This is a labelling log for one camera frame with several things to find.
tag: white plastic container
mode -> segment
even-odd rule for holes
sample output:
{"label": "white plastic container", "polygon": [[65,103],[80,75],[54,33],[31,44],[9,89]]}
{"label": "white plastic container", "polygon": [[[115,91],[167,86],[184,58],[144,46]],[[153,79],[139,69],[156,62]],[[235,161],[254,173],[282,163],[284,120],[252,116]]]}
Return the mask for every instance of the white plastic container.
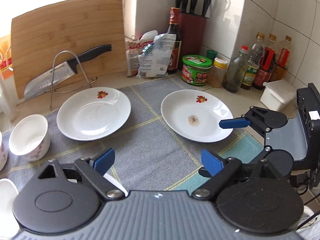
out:
{"label": "white plastic container", "polygon": [[266,88],[260,98],[260,101],[267,108],[273,111],[280,111],[289,104],[296,95],[295,88],[293,88],[284,79],[269,83],[264,82],[263,85]]}

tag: black circular joint cover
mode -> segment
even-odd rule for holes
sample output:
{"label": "black circular joint cover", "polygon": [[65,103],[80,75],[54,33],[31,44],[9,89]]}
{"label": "black circular joint cover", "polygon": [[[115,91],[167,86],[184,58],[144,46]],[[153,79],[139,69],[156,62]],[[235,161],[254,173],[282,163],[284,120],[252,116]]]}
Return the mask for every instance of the black circular joint cover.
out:
{"label": "black circular joint cover", "polygon": [[270,128],[280,128],[286,125],[287,116],[280,112],[270,111],[264,116],[264,123]]}
{"label": "black circular joint cover", "polygon": [[45,184],[25,187],[13,203],[13,214],[24,228],[38,234],[58,234],[95,216],[100,199],[91,188],[56,178],[46,180]]}
{"label": "black circular joint cover", "polygon": [[241,230],[274,235],[295,229],[303,202],[285,180],[254,179],[225,188],[216,201],[229,223]]}
{"label": "black circular joint cover", "polygon": [[289,178],[293,168],[293,158],[290,153],[276,150],[270,152],[265,158],[272,163],[282,176],[286,179]]}

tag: red flower design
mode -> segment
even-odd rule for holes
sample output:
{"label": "red flower design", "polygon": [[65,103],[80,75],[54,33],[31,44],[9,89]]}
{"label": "red flower design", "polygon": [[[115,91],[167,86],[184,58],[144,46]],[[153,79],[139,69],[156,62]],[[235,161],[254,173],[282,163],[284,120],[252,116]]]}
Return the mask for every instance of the red flower design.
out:
{"label": "red flower design", "polygon": [[208,99],[203,96],[198,96],[196,102],[197,103],[204,103],[205,101],[208,101]]}
{"label": "red flower design", "polygon": [[99,91],[98,92],[98,98],[105,98],[108,95],[105,91]]}

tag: green plastic jar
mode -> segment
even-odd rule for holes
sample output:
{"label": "green plastic jar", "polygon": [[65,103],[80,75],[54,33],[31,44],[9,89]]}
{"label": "green plastic jar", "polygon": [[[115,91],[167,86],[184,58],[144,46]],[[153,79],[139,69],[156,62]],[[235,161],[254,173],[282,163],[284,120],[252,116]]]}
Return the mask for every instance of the green plastic jar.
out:
{"label": "green plastic jar", "polygon": [[181,78],[194,86],[204,86],[207,83],[212,60],[200,55],[186,55],[182,58]]}

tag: plate rim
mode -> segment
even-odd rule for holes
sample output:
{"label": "plate rim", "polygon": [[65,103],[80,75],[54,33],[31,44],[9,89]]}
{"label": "plate rim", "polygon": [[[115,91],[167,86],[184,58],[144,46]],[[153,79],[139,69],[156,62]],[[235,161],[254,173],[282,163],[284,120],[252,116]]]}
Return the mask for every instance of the plate rim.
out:
{"label": "plate rim", "polygon": [[162,102],[161,102],[161,115],[162,115],[162,118],[163,118],[163,120],[165,121],[165,123],[166,123],[175,133],[177,133],[178,135],[180,135],[180,136],[182,136],[183,138],[186,138],[186,139],[188,139],[188,140],[191,140],[191,141],[194,141],[194,142],[202,142],[202,143],[220,142],[220,141],[224,140],[225,138],[227,138],[227,137],[232,133],[233,128],[230,129],[230,133],[229,133],[225,138],[223,138],[223,139],[221,139],[221,140],[218,140],[218,141],[203,141],[203,140],[195,140],[194,138],[190,138],[189,136],[182,135],[180,132],[176,131],[176,130],[167,122],[166,118],[164,117],[164,114],[163,114],[163,111],[162,111],[162,106],[163,106],[164,100],[165,100],[168,96],[170,96],[171,94],[180,92],[180,91],[198,91],[198,92],[201,92],[201,93],[203,93],[203,94],[205,94],[205,95],[209,95],[209,96],[214,97],[214,98],[216,98],[217,100],[221,101],[221,102],[229,109],[229,107],[228,107],[222,100],[220,100],[219,98],[215,97],[214,95],[211,95],[211,94],[209,94],[209,93],[207,93],[207,92],[204,92],[204,91],[201,91],[201,90],[181,89],[181,90],[177,90],[177,91],[171,92],[171,93],[170,93],[169,95],[167,95],[167,96],[162,100]]}
{"label": "plate rim", "polygon": [[[111,90],[116,90],[116,91],[118,91],[119,93],[123,94],[123,95],[127,98],[128,102],[129,102],[129,106],[130,106],[129,114],[128,114],[128,116],[125,118],[124,123],[123,123],[117,130],[115,130],[115,131],[112,132],[112,133],[109,133],[108,135],[97,136],[96,138],[90,138],[90,139],[73,137],[73,136],[70,136],[70,135],[66,134],[65,132],[63,132],[63,131],[61,130],[61,127],[60,127],[59,122],[58,122],[59,112],[60,112],[60,109],[61,109],[69,100],[71,100],[72,97],[74,97],[75,95],[80,94],[80,93],[82,93],[82,92],[85,92],[85,91],[87,91],[87,90],[90,90],[90,89],[98,89],[98,90],[99,90],[99,89],[106,89],[106,88],[107,88],[107,89],[111,89]],[[118,131],[118,130],[127,122],[127,120],[129,119],[129,116],[130,116],[130,114],[131,114],[131,109],[132,109],[132,107],[131,107],[131,101],[130,101],[130,99],[127,97],[127,95],[126,95],[125,93],[123,93],[122,91],[120,91],[120,90],[118,90],[118,89],[115,89],[115,88],[110,88],[110,87],[93,87],[93,88],[88,88],[88,89],[79,91],[78,93],[75,93],[74,95],[72,95],[71,97],[69,97],[69,98],[60,106],[60,108],[59,108],[59,110],[58,110],[57,117],[56,117],[56,124],[57,124],[57,127],[58,127],[59,131],[60,131],[64,136],[66,136],[66,137],[68,137],[68,138],[70,138],[70,139],[72,139],[72,140],[76,140],[76,141],[95,141],[95,140],[99,140],[99,139],[101,139],[101,138],[107,137],[107,136],[115,133],[116,131]]]}

